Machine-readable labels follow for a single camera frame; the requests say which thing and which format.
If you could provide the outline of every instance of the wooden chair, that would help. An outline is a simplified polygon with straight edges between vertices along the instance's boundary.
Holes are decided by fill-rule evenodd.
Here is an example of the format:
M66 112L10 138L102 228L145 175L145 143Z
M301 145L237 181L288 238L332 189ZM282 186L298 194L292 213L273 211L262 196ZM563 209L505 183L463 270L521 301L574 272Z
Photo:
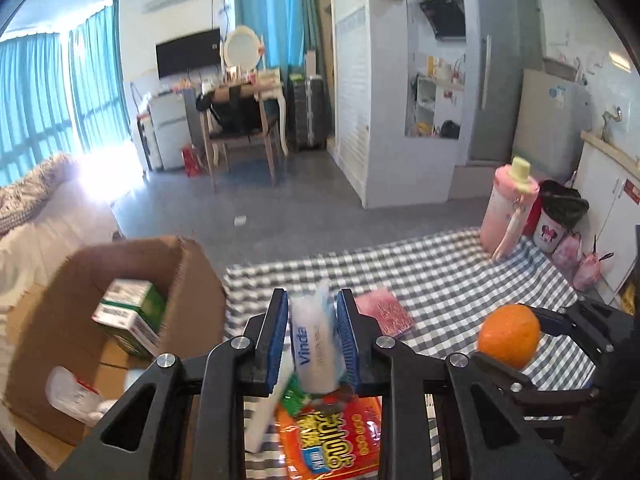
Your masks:
M276 152L278 153L278 159L280 159L280 143L278 142L278 136L274 136L274 132L278 131L278 118L268 118L264 109L264 100L262 98L262 92L268 90L259 86L250 84L242 85L240 90L240 98L257 97L258 106L260 108L260 122L262 127L252 130L250 132L237 131L222 131L214 132L212 130L213 117L211 111L207 109L201 113L200 121L202 124L202 132L204 135L204 145L207 153L207 164L209 165L209 175L211 177L211 183L213 189L216 190L216 166L218 165L218 159L220 157L220 148L225 156L226 172L229 173L229 158L226 150L226 144L236 139L244 139L249 137L249 140L259 139L264 142L264 148L267 156L267 163L269 164L269 172L271 173L271 185L276 186L276 173L275 164L273 160L273 147L271 143L276 140ZM229 102L229 88L217 88L214 91L214 95L211 96L213 103L226 103Z

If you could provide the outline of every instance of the patterned blanket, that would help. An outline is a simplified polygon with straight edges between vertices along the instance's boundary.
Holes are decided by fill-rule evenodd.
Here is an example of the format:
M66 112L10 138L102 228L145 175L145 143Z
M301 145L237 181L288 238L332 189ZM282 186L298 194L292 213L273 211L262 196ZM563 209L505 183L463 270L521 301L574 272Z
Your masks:
M78 171L76 160L57 153L16 182L0 187L0 237L34 218L60 184Z
M265 311L273 289L310 291L323 278L332 293L350 288L357 296L386 286L414 318L415 327L400 336L415 351L445 358L475 349L482 320L498 306L526 303L558 310L577 298L574 290L530 241L492 263L478 241L478 230L446 232L343 254L325 254L293 262L227 269L225 336L240 335L247 320ZM594 369L580 348L564 336L543 336L524 370L542 390L580 388ZM254 400L245 399L245 422ZM431 421L434 477L441 476L440 448ZM248 478L286 478L277 428L264 437L262 451L246 453Z

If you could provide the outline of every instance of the cabinet handle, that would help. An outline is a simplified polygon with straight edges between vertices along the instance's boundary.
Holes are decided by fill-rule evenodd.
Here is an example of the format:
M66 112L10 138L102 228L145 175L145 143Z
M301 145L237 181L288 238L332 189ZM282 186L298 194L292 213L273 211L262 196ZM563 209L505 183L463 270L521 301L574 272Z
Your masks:
M486 37L486 54L484 58L484 81L482 82L482 110L486 106L486 95L489 91L489 72L491 71L491 35Z

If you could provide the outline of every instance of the orange fruit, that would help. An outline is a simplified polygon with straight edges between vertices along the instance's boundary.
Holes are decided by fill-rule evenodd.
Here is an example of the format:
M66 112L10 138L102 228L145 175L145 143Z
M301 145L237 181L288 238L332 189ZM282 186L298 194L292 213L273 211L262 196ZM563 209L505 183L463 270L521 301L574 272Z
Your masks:
M516 370L533 359L540 341L538 318L524 305L503 305L489 314L478 334L478 350Z

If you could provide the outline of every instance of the range hood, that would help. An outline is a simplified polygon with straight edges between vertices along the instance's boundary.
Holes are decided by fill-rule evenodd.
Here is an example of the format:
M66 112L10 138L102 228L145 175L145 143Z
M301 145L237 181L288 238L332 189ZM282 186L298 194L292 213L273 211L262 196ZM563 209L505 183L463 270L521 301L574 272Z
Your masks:
M437 40L465 39L463 0L423 0L420 8L431 23Z

